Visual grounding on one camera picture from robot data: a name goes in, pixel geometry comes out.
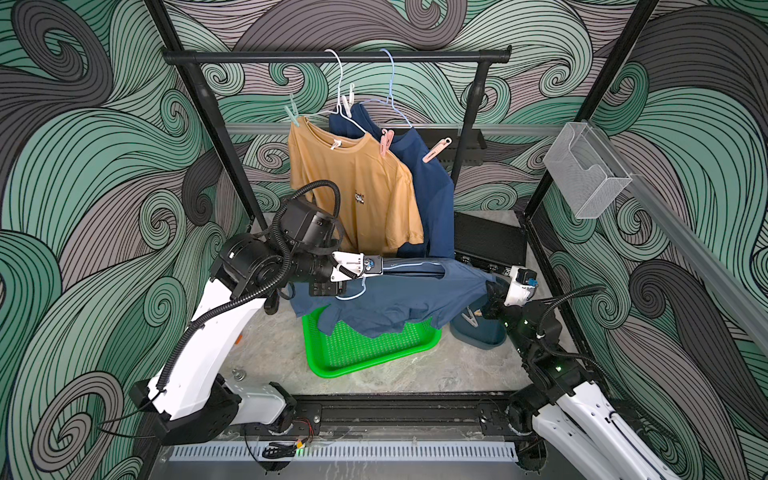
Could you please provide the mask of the light blue t-shirt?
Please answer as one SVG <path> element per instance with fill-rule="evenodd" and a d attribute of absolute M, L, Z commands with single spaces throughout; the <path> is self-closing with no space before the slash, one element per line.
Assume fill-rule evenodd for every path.
<path fill-rule="evenodd" d="M 342 322 L 369 338 L 385 333 L 400 333 L 408 323 L 429 321 L 440 329 L 467 306 L 486 296 L 486 282 L 496 281 L 490 273 L 448 258 L 440 262 L 445 275 L 437 278 L 378 276 L 366 280 L 367 292 L 351 301 L 336 296 L 312 297 L 308 286 L 298 283 L 291 307 L 298 317 L 324 308 L 319 330 L 330 335 Z M 346 295 L 360 290 L 360 281 L 347 283 Z"/>

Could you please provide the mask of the white wire hanger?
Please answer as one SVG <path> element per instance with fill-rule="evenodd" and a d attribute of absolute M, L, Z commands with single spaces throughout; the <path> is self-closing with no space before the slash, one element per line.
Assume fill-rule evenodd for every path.
<path fill-rule="evenodd" d="M 325 49 L 324 53 L 331 54 L 335 58 L 336 63 L 337 63 L 337 67 L 338 67 L 338 74 L 339 74 L 339 76 L 338 76 L 338 82 L 337 82 L 337 88 L 336 88 L 337 101 L 336 101 L 336 109 L 335 109 L 334 113 L 336 115 L 338 115 L 340 118 L 342 118 L 342 119 L 346 120 L 347 122 L 349 122 L 350 124 L 354 125 L 363 135 L 365 135 L 366 131 L 358 123 L 356 123 L 352 118 L 346 117 L 344 115 L 344 111 L 343 111 L 343 107 L 342 107 L 342 102 L 341 102 L 341 95 L 342 95 L 341 87 L 342 87 L 342 82 L 343 82 L 343 65 L 342 65 L 342 61 L 341 61 L 339 55 L 333 49 Z"/>

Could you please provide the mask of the light blue wire hanger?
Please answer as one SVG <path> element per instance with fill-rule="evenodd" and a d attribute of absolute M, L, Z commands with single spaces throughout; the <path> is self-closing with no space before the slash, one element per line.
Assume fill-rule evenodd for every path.
<path fill-rule="evenodd" d="M 445 275 L 444 266 L 431 259 L 383 259 L 383 274 L 379 276 L 397 276 L 397 277 L 415 277 L 415 278 L 437 278 L 441 279 Z M 358 278 L 350 281 L 360 281 L 360 290 L 350 295 L 338 295 L 336 299 L 340 301 L 351 301 L 362 297 L 367 292 L 366 280 L 378 276 Z M 342 289 L 346 289 L 346 283 L 341 282 Z"/>

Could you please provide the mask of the white grey clothespin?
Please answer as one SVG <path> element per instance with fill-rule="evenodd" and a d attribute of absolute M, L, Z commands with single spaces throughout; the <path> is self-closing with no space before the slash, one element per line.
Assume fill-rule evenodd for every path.
<path fill-rule="evenodd" d="M 466 309 L 461 313 L 461 316 L 474 328 L 479 326 L 478 317 L 475 315 L 475 311 L 473 311 L 469 306 L 467 306 Z"/>

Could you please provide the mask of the tan yellow t-shirt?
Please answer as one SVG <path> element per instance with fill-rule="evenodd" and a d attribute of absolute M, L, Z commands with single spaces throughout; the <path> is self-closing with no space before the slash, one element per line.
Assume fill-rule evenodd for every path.
<path fill-rule="evenodd" d="M 424 242 L 412 174 L 394 154 L 381 155 L 371 134 L 334 135 L 300 117 L 287 145 L 292 189 L 319 180 L 337 185 L 343 250 L 393 256 L 406 243 Z"/>

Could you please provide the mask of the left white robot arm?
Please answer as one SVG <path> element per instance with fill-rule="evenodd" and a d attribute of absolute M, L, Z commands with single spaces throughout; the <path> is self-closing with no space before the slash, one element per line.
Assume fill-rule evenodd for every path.
<path fill-rule="evenodd" d="M 338 294 L 354 278 L 338 259 L 340 208 L 338 186 L 314 181 L 284 201 L 266 230 L 224 244 L 162 369 L 132 388 L 136 412 L 151 428 L 148 439 L 173 446 L 212 440 L 232 425 L 291 427 L 296 402 L 279 384 L 243 389 L 219 370 L 252 317 L 276 312 L 283 288 L 307 283 L 315 293 Z"/>

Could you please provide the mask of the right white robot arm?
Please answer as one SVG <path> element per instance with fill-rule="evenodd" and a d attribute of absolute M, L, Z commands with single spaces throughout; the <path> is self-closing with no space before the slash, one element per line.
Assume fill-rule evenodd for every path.
<path fill-rule="evenodd" d="M 611 404 L 598 384 L 607 373 L 596 360 L 566 351 L 555 311 L 576 298 L 604 291 L 602 285 L 534 298 L 537 282 L 486 285 L 486 320 L 503 325 L 532 384 L 516 395 L 508 417 L 546 440 L 587 479 L 674 479 L 668 467 Z"/>

